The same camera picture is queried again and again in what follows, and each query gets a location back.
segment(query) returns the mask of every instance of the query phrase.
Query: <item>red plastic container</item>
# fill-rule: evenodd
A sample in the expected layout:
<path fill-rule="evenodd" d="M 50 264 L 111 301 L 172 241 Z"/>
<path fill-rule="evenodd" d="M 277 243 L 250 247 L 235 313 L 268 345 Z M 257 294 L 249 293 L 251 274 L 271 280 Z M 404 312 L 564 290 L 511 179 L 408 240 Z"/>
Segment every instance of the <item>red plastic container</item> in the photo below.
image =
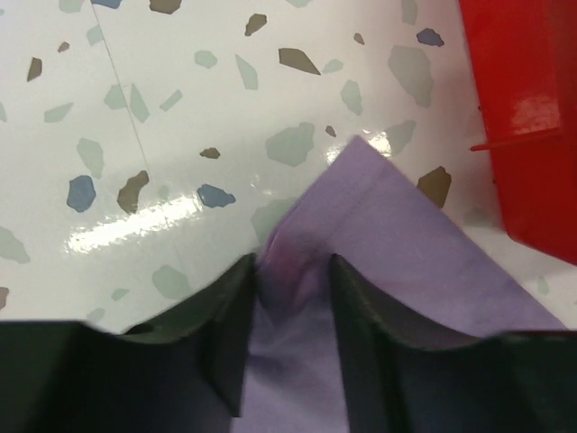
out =
<path fill-rule="evenodd" d="M 577 0 L 460 0 L 503 223 L 577 264 Z"/>

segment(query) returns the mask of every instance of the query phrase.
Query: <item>purple cloth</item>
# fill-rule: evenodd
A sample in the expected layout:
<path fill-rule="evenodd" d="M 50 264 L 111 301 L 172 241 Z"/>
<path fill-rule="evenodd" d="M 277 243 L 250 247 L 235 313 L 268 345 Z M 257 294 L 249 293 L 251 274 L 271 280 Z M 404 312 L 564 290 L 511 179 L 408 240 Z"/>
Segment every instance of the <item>purple cloth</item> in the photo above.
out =
<path fill-rule="evenodd" d="M 326 272 L 332 253 L 464 334 L 564 328 L 357 137 L 270 235 L 234 433 L 348 431 Z"/>

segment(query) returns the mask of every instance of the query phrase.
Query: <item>terrazzo surface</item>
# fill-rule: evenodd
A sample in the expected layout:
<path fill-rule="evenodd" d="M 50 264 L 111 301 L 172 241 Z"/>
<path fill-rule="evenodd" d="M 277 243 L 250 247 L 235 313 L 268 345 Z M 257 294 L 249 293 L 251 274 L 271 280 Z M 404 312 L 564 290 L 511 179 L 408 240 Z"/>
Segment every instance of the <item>terrazzo surface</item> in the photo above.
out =
<path fill-rule="evenodd" d="M 469 152 L 457 0 L 0 0 L 0 35 L 0 319 L 168 308 L 359 134 L 577 326 L 577 271 L 503 233 Z"/>

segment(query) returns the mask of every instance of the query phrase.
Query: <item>blue speck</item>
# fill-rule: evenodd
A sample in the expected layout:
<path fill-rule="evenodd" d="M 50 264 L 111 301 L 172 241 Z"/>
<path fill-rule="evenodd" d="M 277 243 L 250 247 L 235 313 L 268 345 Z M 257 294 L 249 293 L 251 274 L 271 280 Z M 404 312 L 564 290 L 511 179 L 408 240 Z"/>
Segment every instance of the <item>blue speck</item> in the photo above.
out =
<path fill-rule="evenodd" d="M 233 204 L 236 198 L 222 189 L 204 184 L 197 189 L 200 201 L 207 207 L 225 207 Z"/>
<path fill-rule="evenodd" d="M 123 0 L 90 0 L 93 5 L 107 6 L 112 9 L 118 9 Z"/>
<path fill-rule="evenodd" d="M 66 204 L 74 210 L 85 212 L 92 206 L 95 198 L 96 191 L 90 176 L 82 175 L 70 181 L 69 198 Z"/>
<path fill-rule="evenodd" d="M 417 33 L 417 40 L 425 45 L 432 45 L 435 47 L 442 47 L 444 45 L 441 35 L 433 29 L 424 29 Z"/>

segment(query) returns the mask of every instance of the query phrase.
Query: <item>purple fabric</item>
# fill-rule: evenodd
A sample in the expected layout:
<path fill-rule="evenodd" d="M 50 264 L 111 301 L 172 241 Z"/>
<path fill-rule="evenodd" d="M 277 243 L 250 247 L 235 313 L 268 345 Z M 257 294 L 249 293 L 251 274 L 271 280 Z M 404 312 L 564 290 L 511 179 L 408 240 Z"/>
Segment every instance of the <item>purple fabric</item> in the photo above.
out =
<path fill-rule="evenodd" d="M 331 253 L 464 334 L 564 328 L 357 137 L 270 235 L 234 433 L 348 431 L 326 274 Z"/>

